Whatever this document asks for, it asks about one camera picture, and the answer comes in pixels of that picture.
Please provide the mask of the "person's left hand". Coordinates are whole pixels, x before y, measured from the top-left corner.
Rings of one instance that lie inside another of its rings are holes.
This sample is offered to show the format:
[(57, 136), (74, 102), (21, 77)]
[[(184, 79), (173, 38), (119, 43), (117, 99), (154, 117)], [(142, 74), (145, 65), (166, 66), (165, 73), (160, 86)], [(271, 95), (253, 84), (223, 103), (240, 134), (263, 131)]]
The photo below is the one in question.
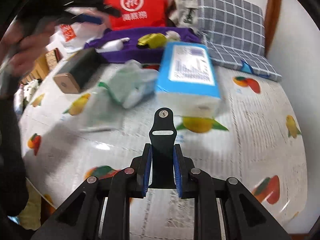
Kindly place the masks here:
[(12, 76), (24, 76), (31, 71), (35, 60), (45, 51), (50, 37), (55, 33), (55, 23), (48, 23), (38, 33), (23, 38), (22, 27), (16, 21), (10, 25), (1, 39), (1, 62), (4, 60), (11, 46), (18, 44), (20, 52), (10, 59)]

